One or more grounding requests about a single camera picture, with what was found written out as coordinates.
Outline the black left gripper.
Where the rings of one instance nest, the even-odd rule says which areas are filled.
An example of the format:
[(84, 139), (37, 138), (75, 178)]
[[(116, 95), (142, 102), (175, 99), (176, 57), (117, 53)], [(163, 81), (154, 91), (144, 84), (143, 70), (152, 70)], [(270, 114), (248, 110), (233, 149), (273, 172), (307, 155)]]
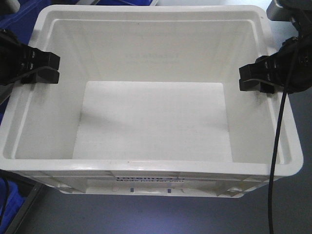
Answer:
[[(8, 85), (17, 80), (22, 84), (58, 84), (60, 57), (52, 52), (25, 47), (12, 31), (0, 29), (0, 84)], [(25, 65), (31, 70), (26, 74)]]

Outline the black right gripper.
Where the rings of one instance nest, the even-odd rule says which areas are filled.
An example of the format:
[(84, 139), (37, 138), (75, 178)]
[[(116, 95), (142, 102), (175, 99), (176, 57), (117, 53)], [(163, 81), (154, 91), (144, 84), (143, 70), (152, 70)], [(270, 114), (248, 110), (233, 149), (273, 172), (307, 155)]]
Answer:
[(283, 43), (280, 50), (269, 56), (260, 56), (254, 63), (239, 68), (240, 91), (259, 91), (274, 94), (274, 87), (285, 86), (288, 75), (291, 75), (288, 93), (299, 93), (312, 86), (312, 38), (290, 38)]

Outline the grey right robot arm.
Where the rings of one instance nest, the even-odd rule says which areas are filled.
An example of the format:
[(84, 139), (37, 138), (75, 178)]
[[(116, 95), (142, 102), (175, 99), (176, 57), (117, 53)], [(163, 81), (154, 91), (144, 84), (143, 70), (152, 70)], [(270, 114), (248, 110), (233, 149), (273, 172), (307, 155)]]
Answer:
[(278, 52), (260, 56), (255, 63), (239, 68), (239, 89), (273, 94), (282, 91), (290, 76), (288, 93), (312, 86), (312, 2), (273, 0), (267, 8), (272, 21), (289, 21), (298, 32), (282, 43)]

